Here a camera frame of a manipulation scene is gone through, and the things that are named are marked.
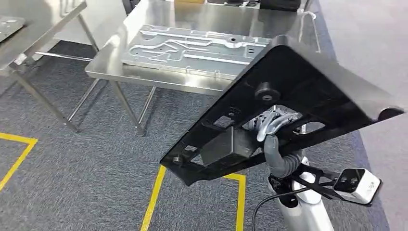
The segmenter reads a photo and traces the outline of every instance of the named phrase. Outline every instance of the yellow line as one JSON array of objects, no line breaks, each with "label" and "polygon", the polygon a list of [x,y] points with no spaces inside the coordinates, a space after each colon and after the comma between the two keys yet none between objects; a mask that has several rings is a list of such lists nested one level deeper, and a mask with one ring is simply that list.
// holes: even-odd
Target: yellow line
[{"label": "yellow line", "polygon": [[159,173],[156,177],[156,182],[153,186],[152,196],[150,197],[149,206],[147,206],[146,214],[143,218],[143,223],[141,224],[141,231],[147,231],[149,229],[150,220],[152,219],[154,207],[156,206],[157,197],[160,192],[160,187],[162,187],[162,181],[166,173],[166,168],[164,166],[160,166]]},{"label": "yellow line", "polygon": [[9,179],[12,177],[13,173],[18,169],[20,164],[24,161],[24,159],[26,158],[28,153],[31,151],[31,149],[33,149],[34,145],[37,143],[37,139],[16,136],[16,135],[11,135],[11,134],[1,133],[1,132],[0,132],[0,138],[10,140],[10,141],[28,143],[28,146],[26,147],[26,149],[24,149],[23,153],[20,155],[17,161],[13,164],[12,168],[10,168],[10,170],[7,172],[4,178],[0,181],[0,191],[1,191],[3,187],[6,185],[6,183],[9,181]]},{"label": "yellow line", "polygon": [[246,186],[245,175],[239,175],[238,182],[239,184],[238,184],[237,224],[235,230],[243,231],[243,220],[245,210],[245,186]]},{"label": "yellow line", "polygon": [[28,144],[31,144],[31,143],[35,144],[37,142],[37,139],[35,138],[27,138],[23,136],[17,136],[17,135],[2,133],[2,132],[0,132],[0,139],[5,139],[9,141],[17,141],[17,142],[28,143]]}]

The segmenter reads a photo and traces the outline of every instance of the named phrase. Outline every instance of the gray carpet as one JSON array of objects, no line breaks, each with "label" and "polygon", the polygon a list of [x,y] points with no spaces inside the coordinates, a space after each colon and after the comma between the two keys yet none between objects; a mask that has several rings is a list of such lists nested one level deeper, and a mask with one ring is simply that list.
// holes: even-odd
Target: gray carpet
[{"label": "gray carpet", "polygon": [[[334,55],[321,14],[323,52]],[[55,51],[91,57],[90,47],[61,42]],[[28,77],[67,115],[91,84],[86,63],[43,58]],[[74,118],[74,134],[18,85],[0,79],[0,131],[38,139],[27,159],[0,192],[2,231],[139,230],[159,169],[161,155],[213,100],[212,97],[159,89],[148,111],[146,137],[136,135],[112,89],[102,81]],[[150,88],[122,84],[135,113]],[[342,170],[367,166],[359,134],[307,150],[318,167]],[[24,146],[0,140],[0,174]],[[256,204],[270,195],[264,165],[246,175],[245,230]],[[149,230],[235,230],[238,183],[217,179],[184,186],[166,173]],[[325,201],[336,230],[388,230],[377,203],[373,208]],[[258,213],[259,230],[286,230],[274,202]]]}]

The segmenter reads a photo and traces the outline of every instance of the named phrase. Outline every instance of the black cable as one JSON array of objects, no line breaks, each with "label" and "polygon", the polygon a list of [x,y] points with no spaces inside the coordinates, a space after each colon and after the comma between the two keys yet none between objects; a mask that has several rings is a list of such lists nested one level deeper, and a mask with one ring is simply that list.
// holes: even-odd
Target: black cable
[{"label": "black cable", "polygon": [[252,213],[252,231],[255,231],[256,214],[257,214],[259,208],[260,208],[263,204],[265,204],[266,202],[268,202],[268,201],[270,201],[270,200],[273,200],[273,199],[276,199],[276,198],[278,198],[278,197],[281,197],[281,196],[289,196],[289,195],[301,193],[301,192],[304,192],[304,191],[307,191],[307,190],[310,190],[310,188],[302,188],[302,189],[298,189],[298,190],[291,191],[291,192],[276,194],[276,195],[273,195],[273,196],[269,196],[269,197],[265,198],[264,200],[262,200],[261,202],[259,202],[258,205],[255,207],[254,212]]}]

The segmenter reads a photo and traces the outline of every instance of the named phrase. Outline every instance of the camera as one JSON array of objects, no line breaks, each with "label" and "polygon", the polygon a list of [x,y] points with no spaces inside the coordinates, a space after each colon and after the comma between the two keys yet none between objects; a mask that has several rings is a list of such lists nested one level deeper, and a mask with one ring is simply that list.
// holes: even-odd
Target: camera
[{"label": "camera", "polygon": [[346,168],[333,189],[343,199],[362,205],[370,204],[382,181],[364,168]]}]

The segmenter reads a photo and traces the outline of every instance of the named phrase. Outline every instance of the screw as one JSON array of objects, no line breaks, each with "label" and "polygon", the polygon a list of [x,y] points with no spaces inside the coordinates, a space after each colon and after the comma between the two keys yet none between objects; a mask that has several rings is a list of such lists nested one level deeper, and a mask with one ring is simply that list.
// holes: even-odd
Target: screw
[{"label": "screw", "polygon": [[175,164],[181,164],[181,163],[183,163],[183,159],[180,156],[175,156],[175,157],[173,157],[173,162]]},{"label": "screw", "polygon": [[270,101],[270,100],[272,100],[272,96],[270,96],[270,95],[264,95],[264,96],[262,96],[262,100],[264,100],[264,101]]}]

